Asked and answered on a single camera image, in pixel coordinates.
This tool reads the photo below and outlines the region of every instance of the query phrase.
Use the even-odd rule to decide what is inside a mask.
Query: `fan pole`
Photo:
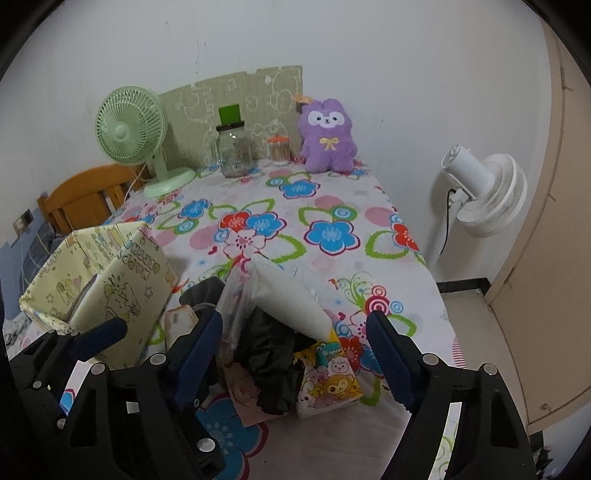
[[[445,246],[446,238],[449,236],[449,232],[452,229],[458,212],[470,200],[470,197],[464,190],[458,189],[453,195],[450,196],[449,205],[447,206],[447,218],[448,222],[442,220],[437,228],[437,233],[433,242],[430,245],[429,250],[424,254],[425,262],[427,262],[427,268],[433,270],[433,267],[439,260],[439,256]]]
[[[154,165],[158,181],[168,180],[168,169],[166,168],[166,162],[164,161],[164,151],[162,147],[160,147],[152,157],[152,164]]]

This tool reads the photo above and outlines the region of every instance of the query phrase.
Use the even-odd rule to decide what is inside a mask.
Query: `door frame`
[[[490,289],[485,295],[485,300],[491,304],[495,297],[501,292],[502,286],[509,282],[515,266],[521,259],[523,252],[534,234],[546,202],[548,194],[554,181],[560,147],[562,146],[562,133],[564,127],[564,67],[560,53],[560,40],[548,24],[540,19],[544,37],[548,47],[550,59],[550,82],[551,82],[551,106],[550,106],[550,129],[548,131],[548,144],[544,156],[544,164],[540,173],[540,179],[536,187],[530,209],[527,212],[525,221],[513,243],[513,247],[493,280]]]

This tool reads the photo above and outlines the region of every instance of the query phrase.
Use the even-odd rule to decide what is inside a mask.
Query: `plastic bag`
[[[235,349],[246,319],[260,307],[286,326],[318,342],[328,342],[332,322],[312,294],[260,255],[248,264],[248,274],[233,268],[217,304],[223,319],[222,340]]]

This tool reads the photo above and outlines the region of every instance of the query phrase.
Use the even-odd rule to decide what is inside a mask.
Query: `wooden door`
[[[591,87],[561,45],[564,127],[540,221],[491,306],[511,350],[528,431],[591,401]]]

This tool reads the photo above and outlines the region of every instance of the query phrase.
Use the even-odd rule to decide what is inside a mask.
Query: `stuffed animal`
[[[306,171],[341,173],[353,170],[357,146],[351,138],[353,123],[338,100],[314,100],[302,107],[298,131],[304,139],[301,155]]]

